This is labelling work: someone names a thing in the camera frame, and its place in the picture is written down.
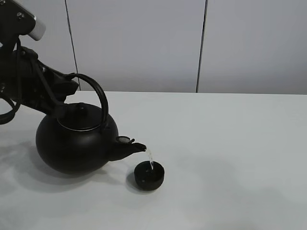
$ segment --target kettle lid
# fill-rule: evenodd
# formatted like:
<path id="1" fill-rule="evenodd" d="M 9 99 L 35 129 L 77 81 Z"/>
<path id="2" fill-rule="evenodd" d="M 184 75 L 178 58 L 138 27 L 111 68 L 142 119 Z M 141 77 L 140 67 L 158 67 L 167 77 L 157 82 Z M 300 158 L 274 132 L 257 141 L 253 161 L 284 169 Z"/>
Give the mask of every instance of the kettle lid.
<path id="1" fill-rule="evenodd" d="M 64 128 L 73 131 L 90 131 L 101 124 L 101 108 L 86 103 L 72 103 L 68 111 L 58 122 Z"/>

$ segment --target black cable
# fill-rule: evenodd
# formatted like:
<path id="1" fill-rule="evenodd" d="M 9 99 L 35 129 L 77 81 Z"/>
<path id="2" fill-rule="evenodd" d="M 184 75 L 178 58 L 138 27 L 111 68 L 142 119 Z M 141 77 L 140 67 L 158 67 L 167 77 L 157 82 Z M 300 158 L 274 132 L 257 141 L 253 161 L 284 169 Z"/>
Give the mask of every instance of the black cable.
<path id="1" fill-rule="evenodd" d="M 102 109 L 102 113 L 101 113 L 101 126 L 105 127 L 106 123 L 107 123 L 107 117 L 109 114 L 109 106 L 108 106 L 108 102 L 107 102 L 107 98 L 106 98 L 106 94 L 103 91 L 103 89 L 101 88 L 101 86 L 92 78 L 84 75 L 84 74 L 80 74 L 80 73 L 71 73 L 68 74 L 67 76 L 69 77 L 77 77 L 82 79 L 83 81 L 87 82 L 90 86 L 92 86 L 92 88 L 96 91 L 99 101 L 101 103 L 101 109 Z"/>
<path id="2" fill-rule="evenodd" d="M 15 117 L 16 112 L 20 108 L 21 102 L 22 102 L 22 82 L 21 82 L 21 76 L 20 76 L 20 56 L 21 56 L 21 43 L 20 40 L 17 39 L 17 49 L 16 49 L 16 79 L 17 79 L 17 90 L 18 90 L 18 97 L 17 97 L 17 102 L 14 104 L 12 99 L 5 95 L 4 93 L 0 92 L 0 98 L 5 100 L 11 107 L 12 110 L 5 114 L 0 115 L 0 125 L 9 123 L 12 121 Z"/>

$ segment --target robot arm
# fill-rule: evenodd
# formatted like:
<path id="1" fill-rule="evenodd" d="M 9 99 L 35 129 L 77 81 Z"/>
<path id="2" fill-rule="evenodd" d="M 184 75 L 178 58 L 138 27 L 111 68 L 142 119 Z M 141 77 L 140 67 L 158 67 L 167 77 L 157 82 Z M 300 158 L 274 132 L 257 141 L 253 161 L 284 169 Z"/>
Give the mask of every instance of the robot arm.
<path id="1" fill-rule="evenodd" d="M 12 107 L 0 115 L 0 124 L 10 122 L 21 104 L 60 118 L 66 112 L 66 97 L 78 88 L 72 81 L 75 74 L 44 65 L 36 52 L 20 45 L 20 35 L 39 40 L 44 31 L 45 26 L 17 2 L 0 0 L 0 98 Z"/>

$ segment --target white wall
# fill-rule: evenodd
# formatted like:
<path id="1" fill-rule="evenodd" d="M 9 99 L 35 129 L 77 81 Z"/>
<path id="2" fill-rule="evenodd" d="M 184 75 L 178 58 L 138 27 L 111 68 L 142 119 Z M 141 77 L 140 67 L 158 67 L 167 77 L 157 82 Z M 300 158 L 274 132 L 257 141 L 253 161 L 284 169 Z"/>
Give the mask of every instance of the white wall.
<path id="1" fill-rule="evenodd" d="M 200 92 L 307 93 L 306 0 L 209 0 Z"/>
<path id="2" fill-rule="evenodd" d="M 69 0 L 79 72 L 108 91 L 194 92 L 204 3 Z"/>
<path id="3" fill-rule="evenodd" d="M 64 0 L 18 0 L 47 27 L 40 41 L 22 36 L 21 44 L 38 53 L 46 65 L 64 73 L 75 72 Z"/>

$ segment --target kettle handle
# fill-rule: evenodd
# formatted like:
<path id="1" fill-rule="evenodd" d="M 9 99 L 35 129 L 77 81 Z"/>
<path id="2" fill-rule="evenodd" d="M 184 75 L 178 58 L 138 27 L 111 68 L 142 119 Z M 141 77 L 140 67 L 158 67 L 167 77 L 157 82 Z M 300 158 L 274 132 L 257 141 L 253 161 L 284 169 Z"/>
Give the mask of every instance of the kettle handle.
<path id="1" fill-rule="evenodd" d="M 101 88 L 101 86 L 93 78 L 90 78 L 84 74 L 71 73 L 71 74 L 68 74 L 67 76 L 72 77 L 72 78 L 77 77 L 77 78 L 82 79 L 83 81 L 87 82 L 96 91 L 98 98 L 100 100 L 101 109 L 102 109 L 101 127 L 105 127 L 107 124 L 107 116 L 109 114 L 109 105 L 107 102 L 106 94 Z"/>

